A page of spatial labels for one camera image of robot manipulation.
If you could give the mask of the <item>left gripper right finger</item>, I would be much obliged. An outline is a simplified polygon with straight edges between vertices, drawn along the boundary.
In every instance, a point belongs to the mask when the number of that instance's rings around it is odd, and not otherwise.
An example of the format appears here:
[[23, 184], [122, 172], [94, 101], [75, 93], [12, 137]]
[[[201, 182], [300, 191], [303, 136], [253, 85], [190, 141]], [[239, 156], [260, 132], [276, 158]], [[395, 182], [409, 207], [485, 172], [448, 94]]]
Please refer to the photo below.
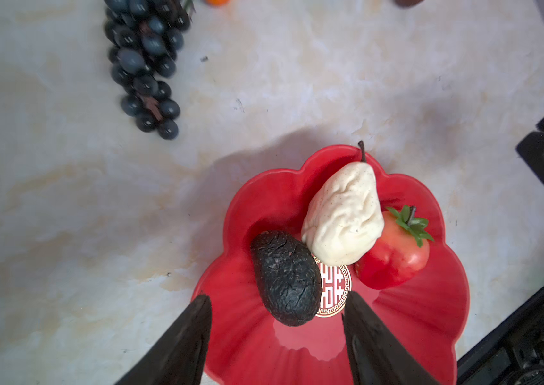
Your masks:
[[347, 295], [342, 323], [355, 384], [438, 383], [355, 291]]

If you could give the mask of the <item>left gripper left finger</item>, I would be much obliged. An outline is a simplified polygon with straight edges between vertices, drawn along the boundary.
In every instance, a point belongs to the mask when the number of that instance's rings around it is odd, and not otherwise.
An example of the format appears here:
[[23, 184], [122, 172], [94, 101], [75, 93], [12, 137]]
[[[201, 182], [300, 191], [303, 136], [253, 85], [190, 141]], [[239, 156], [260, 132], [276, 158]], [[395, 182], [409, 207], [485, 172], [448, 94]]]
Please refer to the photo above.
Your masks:
[[211, 299], [199, 295], [116, 384], [201, 383], [211, 329]]

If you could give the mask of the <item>red flower-shaped bowl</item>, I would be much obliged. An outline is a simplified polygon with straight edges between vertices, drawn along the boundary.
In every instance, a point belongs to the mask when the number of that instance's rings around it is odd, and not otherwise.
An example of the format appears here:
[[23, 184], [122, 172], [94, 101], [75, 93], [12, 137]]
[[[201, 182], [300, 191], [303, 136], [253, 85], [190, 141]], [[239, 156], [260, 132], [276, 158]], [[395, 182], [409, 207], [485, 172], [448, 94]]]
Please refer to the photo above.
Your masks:
[[[273, 169], [247, 181], [233, 197], [223, 228], [224, 251], [204, 272], [197, 295], [208, 295], [212, 328], [205, 373], [221, 384], [350, 384], [353, 381], [342, 317], [317, 317], [300, 327], [280, 324], [258, 293], [251, 240], [268, 229], [300, 234], [308, 205], [327, 178], [361, 152], [332, 145], [299, 170]], [[467, 323], [470, 293], [461, 261], [446, 244], [445, 222], [431, 191], [417, 179], [368, 163], [379, 200], [414, 205], [433, 237], [426, 267], [401, 286], [377, 291], [358, 279], [352, 289], [390, 332], [442, 384], [457, 380], [455, 345]]]

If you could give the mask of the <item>red strawberry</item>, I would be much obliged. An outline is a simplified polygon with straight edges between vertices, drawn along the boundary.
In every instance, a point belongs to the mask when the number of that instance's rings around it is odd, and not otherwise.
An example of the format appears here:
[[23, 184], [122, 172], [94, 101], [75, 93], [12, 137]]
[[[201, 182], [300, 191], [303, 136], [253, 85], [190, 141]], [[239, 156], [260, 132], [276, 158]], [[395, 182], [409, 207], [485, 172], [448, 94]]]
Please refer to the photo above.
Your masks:
[[427, 232], [429, 221], [417, 217], [416, 211], [414, 205], [405, 205], [383, 212], [382, 235], [355, 263], [355, 273], [364, 285], [374, 290], [397, 287], [426, 267], [434, 239]]

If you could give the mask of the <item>dark avocado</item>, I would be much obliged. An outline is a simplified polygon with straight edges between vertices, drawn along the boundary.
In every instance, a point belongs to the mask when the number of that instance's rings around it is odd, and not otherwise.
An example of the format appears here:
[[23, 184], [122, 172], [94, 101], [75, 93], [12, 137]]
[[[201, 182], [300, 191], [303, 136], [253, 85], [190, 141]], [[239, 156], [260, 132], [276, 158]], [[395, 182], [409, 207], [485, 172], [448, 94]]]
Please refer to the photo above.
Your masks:
[[257, 288], [267, 311], [288, 327], [310, 322], [320, 308], [322, 277], [307, 246], [284, 231], [250, 243]]

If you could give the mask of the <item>cream pear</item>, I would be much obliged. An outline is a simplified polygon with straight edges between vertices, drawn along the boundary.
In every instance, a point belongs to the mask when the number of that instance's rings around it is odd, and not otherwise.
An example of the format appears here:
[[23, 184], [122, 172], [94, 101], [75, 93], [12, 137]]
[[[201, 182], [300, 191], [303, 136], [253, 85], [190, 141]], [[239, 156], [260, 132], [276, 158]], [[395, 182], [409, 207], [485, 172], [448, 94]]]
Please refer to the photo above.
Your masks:
[[327, 179], [311, 200], [302, 225], [302, 242], [327, 266], [356, 263], [382, 236], [384, 219], [374, 169], [361, 158]]

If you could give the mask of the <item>black grape bunch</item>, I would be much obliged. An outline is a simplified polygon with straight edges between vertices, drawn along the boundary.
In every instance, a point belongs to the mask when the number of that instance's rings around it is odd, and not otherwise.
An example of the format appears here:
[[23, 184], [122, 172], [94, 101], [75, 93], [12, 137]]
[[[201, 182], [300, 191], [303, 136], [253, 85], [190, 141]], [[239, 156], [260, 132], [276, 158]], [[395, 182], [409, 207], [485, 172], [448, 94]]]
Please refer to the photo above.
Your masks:
[[143, 133], [166, 141], [179, 135], [180, 106], [167, 80], [177, 72], [177, 52], [191, 27], [190, 1], [109, 0], [105, 2], [105, 37], [112, 80], [125, 92], [122, 112]]

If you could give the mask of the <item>orange kumquat lower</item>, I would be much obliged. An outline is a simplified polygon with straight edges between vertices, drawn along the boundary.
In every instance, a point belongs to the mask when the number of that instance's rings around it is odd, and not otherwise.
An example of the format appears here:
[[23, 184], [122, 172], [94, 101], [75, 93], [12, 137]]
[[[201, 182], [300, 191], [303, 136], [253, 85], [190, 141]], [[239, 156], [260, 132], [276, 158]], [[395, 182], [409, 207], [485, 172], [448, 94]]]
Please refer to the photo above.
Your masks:
[[229, 3], [230, 0], [205, 0], [205, 2], [209, 4], [209, 6], [219, 7], [225, 6], [225, 4]]

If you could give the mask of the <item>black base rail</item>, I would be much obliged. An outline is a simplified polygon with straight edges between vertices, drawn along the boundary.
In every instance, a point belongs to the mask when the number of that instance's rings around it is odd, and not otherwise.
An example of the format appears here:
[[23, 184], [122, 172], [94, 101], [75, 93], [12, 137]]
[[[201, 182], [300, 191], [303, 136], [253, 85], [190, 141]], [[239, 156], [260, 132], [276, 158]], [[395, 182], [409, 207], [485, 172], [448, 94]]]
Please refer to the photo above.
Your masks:
[[544, 384], [544, 287], [458, 361], [458, 384]]

